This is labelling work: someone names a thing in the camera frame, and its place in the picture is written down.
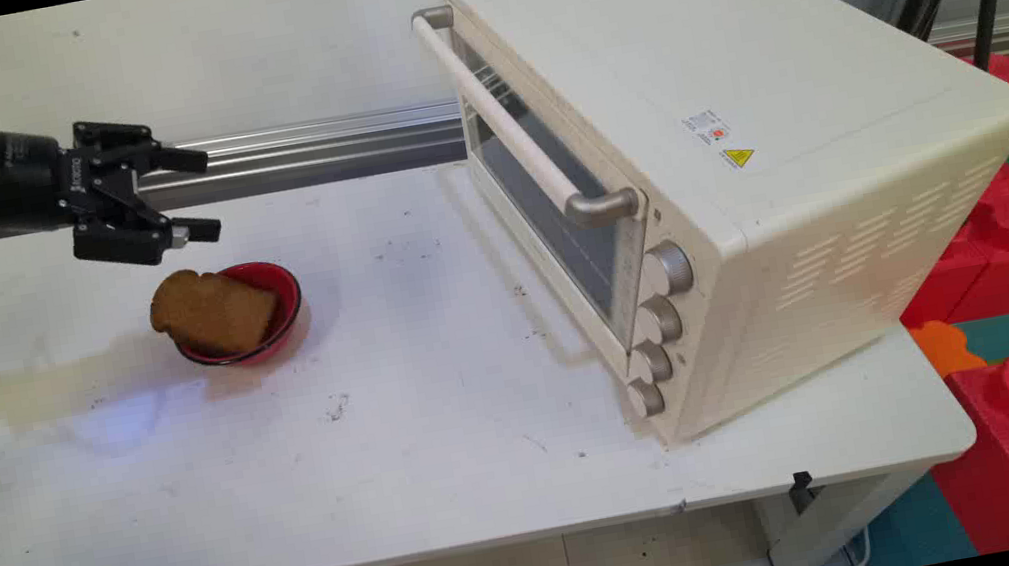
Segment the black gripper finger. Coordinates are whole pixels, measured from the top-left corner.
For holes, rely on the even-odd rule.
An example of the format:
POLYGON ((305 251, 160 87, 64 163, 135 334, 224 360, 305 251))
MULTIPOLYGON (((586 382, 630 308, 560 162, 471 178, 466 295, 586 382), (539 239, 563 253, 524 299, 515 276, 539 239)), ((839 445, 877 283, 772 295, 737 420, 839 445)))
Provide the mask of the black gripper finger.
POLYGON ((160 169, 199 175, 208 168, 205 151, 159 143, 145 124, 79 122, 72 132, 74 148, 86 151, 94 173, 125 167, 139 175, 160 169))
POLYGON ((167 217, 139 197, 131 180, 92 186, 64 203, 81 261, 155 266, 167 250, 217 242, 223 229, 216 218, 167 217))

